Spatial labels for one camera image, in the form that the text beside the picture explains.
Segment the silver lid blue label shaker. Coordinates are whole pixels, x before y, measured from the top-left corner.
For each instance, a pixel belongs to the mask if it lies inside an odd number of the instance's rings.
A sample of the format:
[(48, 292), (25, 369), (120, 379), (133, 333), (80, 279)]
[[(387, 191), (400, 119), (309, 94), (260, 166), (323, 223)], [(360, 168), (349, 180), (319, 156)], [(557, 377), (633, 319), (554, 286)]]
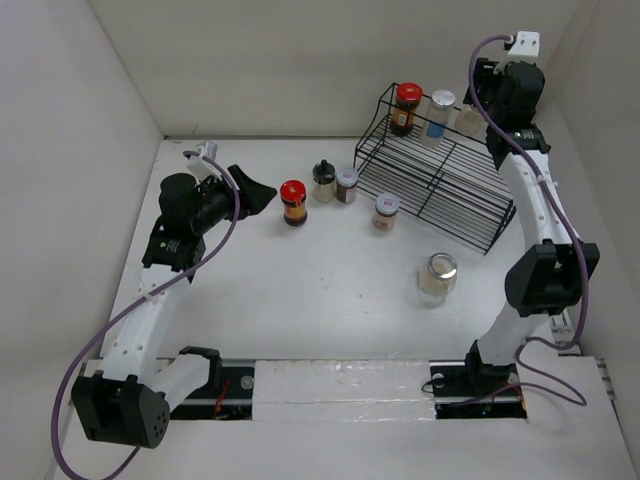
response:
[(427, 148), (437, 148), (440, 145), (455, 100), (455, 94), (449, 90), (436, 90), (432, 93), (420, 136), (422, 145)]

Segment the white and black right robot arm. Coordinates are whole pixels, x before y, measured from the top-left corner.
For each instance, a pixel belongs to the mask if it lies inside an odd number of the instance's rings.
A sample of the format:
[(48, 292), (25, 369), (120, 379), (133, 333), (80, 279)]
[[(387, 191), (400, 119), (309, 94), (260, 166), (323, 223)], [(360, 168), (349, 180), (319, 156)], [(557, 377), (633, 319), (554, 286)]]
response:
[(508, 378), (525, 365), (524, 348), (553, 345), (535, 333), (550, 317), (578, 305), (575, 332), (582, 333), (589, 279), (600, 259), (597, 245), (583, 242), (564, 212), (550, 174), (550, 147), (533, 122), (542, 71), (525, 61), (500, 65), (473, 57), (468, 79), (467, 99), (488, 124), (487, 147), (513, 197), (525, 251), (506, 274), (505, 306), (466, 355), (465, 405), (513, 389)]

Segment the black collar pepper shaker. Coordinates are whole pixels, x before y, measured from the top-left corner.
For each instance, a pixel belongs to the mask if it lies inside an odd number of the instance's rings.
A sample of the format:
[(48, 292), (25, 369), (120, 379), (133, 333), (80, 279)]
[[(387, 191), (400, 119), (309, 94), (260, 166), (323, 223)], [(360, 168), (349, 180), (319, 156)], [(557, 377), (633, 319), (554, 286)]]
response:
[(464, 103), (457, 114), (454, 129), (461, 135), (473, 137), (486, 129), (487, 123), (473, 101)]

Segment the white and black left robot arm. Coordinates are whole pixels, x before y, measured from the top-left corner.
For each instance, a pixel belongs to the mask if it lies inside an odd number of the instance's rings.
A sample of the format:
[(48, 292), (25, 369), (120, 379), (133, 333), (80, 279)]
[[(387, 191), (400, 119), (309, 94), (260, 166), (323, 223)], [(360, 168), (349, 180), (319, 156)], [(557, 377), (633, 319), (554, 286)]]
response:
[(177, 173), (160, 184), (160, 215), (142, 258), (139, 305), (122, 326), (96, 372), (78, 377), (71, 398), (91, 441), (153, 449), (171, 413), (194, 392), (212, 396), (226, 386), (216, 349), (187, 346), (166, 368), (156, 359), (180, 297), (197, 268), (211, 258), (205, 234), (222, 221), (261, 213), (276, 189), (237, 165), (203, 180)]

